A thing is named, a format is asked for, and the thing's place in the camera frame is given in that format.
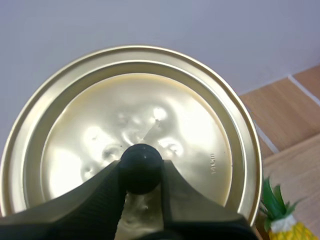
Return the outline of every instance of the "wooden floor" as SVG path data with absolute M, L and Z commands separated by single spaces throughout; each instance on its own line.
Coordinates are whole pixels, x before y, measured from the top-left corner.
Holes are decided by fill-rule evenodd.
M 241 99 L 264 133 L 264 176 L 281 184 L 285 201 L 304 199 L 294 216 L 320 237 L 320 65 Z

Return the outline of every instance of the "can rim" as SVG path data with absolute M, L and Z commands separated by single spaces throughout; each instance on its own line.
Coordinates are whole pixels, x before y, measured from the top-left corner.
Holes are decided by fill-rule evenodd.
M 229 96 L 231 95 L 231 97 L 235 100 L 234 102 L 237 105 L 237 107 L 239 108 L 239 111 L 242 112 L 243 116 L 245 117 L 244 120 L 247 122 L 247 127 L 248 127 L 250 134 L 251 134 L 254 147 L 256 149 L 255 154 L 256 154 L 256 164 L 257 164 L 257 169 L 256 169 L 257 170 L 257 176 L 256 176 L 257 177 L 257 185 L 256 185 L 257 189 L 255 190 L 255 192 L 256 192 L 255 201 L 254 201 L 255 204 L 252 206 L 251 214 L 248 218 L 249 224 L 252 226 L 254 224 L 256 216 L 258 214 L 258 208 L 259 208 L 261 192 L 262 192 L 263 169 L 262 169 L 262 157 L 261 157 L 259 138 L 258 138 L 257 131 L 254 127 L 254 122 L 251 118 L 251 115 L 249 114 L 247 108 L 245 107 L 243 102 L 240 100 L 240 98 L 237 96 L 235 91 L 229 86 L 229 84 L 219 74 L 217 74 L 210 67 L 208 67 L 207 65 L 203 64 L 202 62 L 200 62 L 200 61 L 198 61 L 198 60 L 196 60 L 186 54 L 183 54 L 183 53 L 180 53 L 180 52 L 177 52 L 174 50 L 170 50 L 167 48 L 158 47 L 158 46 L 151 46 L 151 45 L 142 45 L 142 44 L 121 45 L 121 46 L 115 46 L 115 47 L 111 47 L 111 48 L 105 48 L 105 49 L 101 49 L 98 51 L 94 51 L 94 52 L 91 52 L 89 54 L 85 54 L 85 55 L 71 61 L 70 63 L 68 63 L 64 67 L 60 68 L 53 75 L 51 75 L 34 92 L 34 94 L 26 102 L 26 104 L 24 105 L 24 107 L 20 111 L 18 117 L 14 121 L 14 124 L 10 130 L 9 136 L 6 140 L 5 145 L 4 145 L 4 149 L 3 149 L 3 153 L 2 153 L 2 157 L 1 157 L 1 163 L 0 163 L 0 192 L 3 193 L 6 189 L 5 179 L 9 175 L 9 172 L 5 171 L 5 169 L 8 167 L 8 164 L 9 164 L 9 161 L 7 159 L 10 158 L 10 156 L 11 156 L 13 146 L 16 141 L 18 132 L 21 129 L 21 125 L 24 122 L 26 115 L 28 114 L 28 111 L 30 110 L 30 108 L 32 108 L 32 106 L 37 102 L 37 100 L 41 96 L 42 92 L 46 89 L 46 87 L 49 87 L 50 82 L 53 81 L 55 79 L 55 77 L 58 76 L 59 74 L 61 74 L 63 71 L 69 69 L 71 66 L 73 66 L 73 65 L 75 65 L 75 64 L 77 64 L 87 58 L 91 58 L 91 57 L 94 57 L 96 55 L 99 55 L 99 54 L 102 54 L 105 52 L 112 52 L 112 51 L 123 50 L 123 49 L 132 49 L 132 48 L 151 49 L 151 50 L 158 50 L 158 51 L 162 51 L 162 52 L 167 52 L 167 53 L 182 57 L 186 60 L 189 60 L 189 61 L 201 66 L 202 68 L 206 69 L 206 71 L 208 71 L 212 75 L 214 75 L 221 82 L 221 86 L 222 86 L 222 88 L 224 88 L 226 93 Z M 8 212 L 6 211 L 6 208 L 4 207 L 5 202 L 8 202 L 8 200 L 6 199 L 6 194 L 1 194 L 0 195 L 0 210 L 1 210 L 3 216 L 6 216 L 8 214 Z

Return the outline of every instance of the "gold can lid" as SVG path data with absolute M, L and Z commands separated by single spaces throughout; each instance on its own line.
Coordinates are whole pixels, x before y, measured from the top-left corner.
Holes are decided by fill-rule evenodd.
M 247 110 L 205 65 L 150 46 L 84 56 L 38 89 L 2 156 L 2 214 L 69 192 L 138 143 L 156 148 L 194 189 L 253 224 L 262 164 Z M 157 188 L 127 196 L 117 239 L 161 229 L 159 195 Z

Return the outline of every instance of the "black rubber knob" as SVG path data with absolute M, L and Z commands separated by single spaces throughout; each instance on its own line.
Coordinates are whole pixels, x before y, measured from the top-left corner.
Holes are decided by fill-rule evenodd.
M 162 157 L 147 144 L 130 146 L 121 156 L 119 182 L 133 194 L 151 192 L 161 180 Z

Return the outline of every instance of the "pineapple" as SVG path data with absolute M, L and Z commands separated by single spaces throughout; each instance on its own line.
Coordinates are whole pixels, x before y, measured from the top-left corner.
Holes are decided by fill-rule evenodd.
M 290 205 L 284 203 L 280 185 L 273 190 L 270 180 L 263 182 L 262 206 L 260 210 L 266 215 L 265 231 L 270 240 L 318 240 L 312 232 L 301 222 L 297 222 L 292 215 L 298 202 Z

